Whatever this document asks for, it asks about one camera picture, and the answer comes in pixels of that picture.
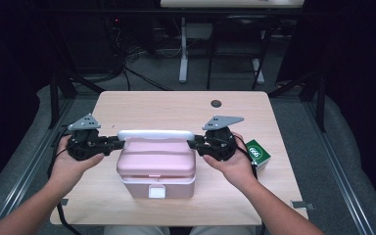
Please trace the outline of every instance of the box lid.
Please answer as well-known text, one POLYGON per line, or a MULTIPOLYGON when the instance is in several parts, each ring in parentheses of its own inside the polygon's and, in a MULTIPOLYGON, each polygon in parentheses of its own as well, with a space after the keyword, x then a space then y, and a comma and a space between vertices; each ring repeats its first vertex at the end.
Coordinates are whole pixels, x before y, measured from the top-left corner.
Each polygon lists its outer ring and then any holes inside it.
POLYGON ((196 152, 184 138, 126 138, 117 161, 121 176, 192 177, 196 152))

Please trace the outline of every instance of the person's leg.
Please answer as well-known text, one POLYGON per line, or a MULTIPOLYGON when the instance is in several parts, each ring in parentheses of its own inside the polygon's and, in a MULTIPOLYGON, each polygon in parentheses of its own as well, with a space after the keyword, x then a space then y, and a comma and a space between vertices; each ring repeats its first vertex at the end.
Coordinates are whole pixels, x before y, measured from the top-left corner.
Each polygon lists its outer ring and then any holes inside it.
POLYGON ((255 226, 197 226, 193 227, 190 235, 256 235, 255 226))
POLYGON ((168 227, 159 226, 105 226, 104 235, 170 235, 168 227))

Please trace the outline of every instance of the light wood tabletop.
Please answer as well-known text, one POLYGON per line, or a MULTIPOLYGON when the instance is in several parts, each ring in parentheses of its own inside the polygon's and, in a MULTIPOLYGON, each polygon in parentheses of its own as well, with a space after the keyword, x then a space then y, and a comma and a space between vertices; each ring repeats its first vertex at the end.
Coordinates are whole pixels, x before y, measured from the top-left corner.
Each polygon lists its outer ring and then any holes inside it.
POLYGON ((162 0, 166 8, 301 8, 305 0, 162 0))
MULTIPOLYGON (((230 125, 247 142, 256 139, 271 155, 258 180, 283 202, 302 196, 286 153, 268 97, 263 92, 237 91, 107 91, 96 104, 93 117, 100 136, 124 129, 189 130, 204 135, 202 126, 214 115, 243 117, 230 125), (212 100, 221 102, 214 108, 212 100)), ((197 154, 197 178, 190 199, 135 199, 116 172, 120 151, 87 170, 66 195, 70 224, 90 225, 246 225, 261 224, 246 197, 197 154)), ((307 218, 306 211, 298 210, 307 218)), ((51 222, 61 224, 57 210, 51 222)))

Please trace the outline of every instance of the chair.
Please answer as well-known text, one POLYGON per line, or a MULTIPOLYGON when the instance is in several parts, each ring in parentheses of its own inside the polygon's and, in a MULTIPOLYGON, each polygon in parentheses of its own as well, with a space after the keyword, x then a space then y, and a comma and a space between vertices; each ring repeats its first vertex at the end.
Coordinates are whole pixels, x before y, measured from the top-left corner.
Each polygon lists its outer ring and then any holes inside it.
POLYGON ((271 34, 277 26, 277 19, 261 15, 227 16, 218 20, 213 25, 211 34, 207 89, 210 89, 212 71, 254 72, 255 89, 271 34), (228 70, 228 64, 222 70, 213 70, 212 61, 217 56, 249 58, 253 69, 228 70))

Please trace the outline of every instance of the green box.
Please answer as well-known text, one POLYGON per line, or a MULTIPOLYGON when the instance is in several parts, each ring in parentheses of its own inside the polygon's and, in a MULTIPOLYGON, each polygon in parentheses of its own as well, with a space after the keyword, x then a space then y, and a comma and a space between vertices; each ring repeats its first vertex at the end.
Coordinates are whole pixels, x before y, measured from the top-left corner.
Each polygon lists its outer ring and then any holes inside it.
POLYGON ((256 140, 249 141, 246 146, 250 157, 252 157, 255 165, 257 165, 257 171, 264 169, 270 160, 270 155, 267 153, 267 151, 265 151, 256 140))

